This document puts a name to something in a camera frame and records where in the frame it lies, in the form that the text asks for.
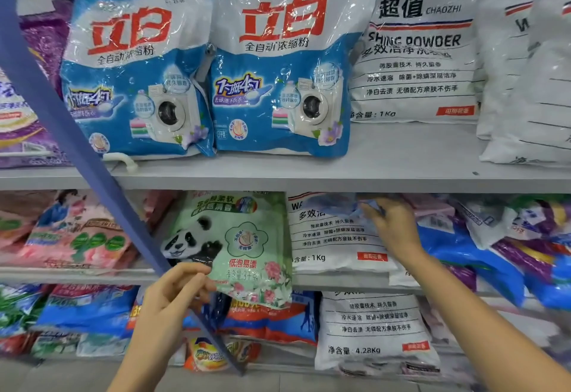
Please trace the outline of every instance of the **panda face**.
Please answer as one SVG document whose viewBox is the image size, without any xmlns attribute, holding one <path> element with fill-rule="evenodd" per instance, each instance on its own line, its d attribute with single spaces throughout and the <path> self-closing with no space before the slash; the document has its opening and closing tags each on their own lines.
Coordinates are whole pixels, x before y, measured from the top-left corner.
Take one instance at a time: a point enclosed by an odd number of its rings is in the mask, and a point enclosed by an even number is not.
<svg viewBox="0 0 571 392">
<path fill-rule="evenodd" d="M 222 244 L 210 234 L 212 221 L 207 215 L 200 216 L 190 227 L 179 230 L 163 245 L 167 259 L 197 261 L 212 266 L 212 261 L 222 249 Z"/>
</svg>

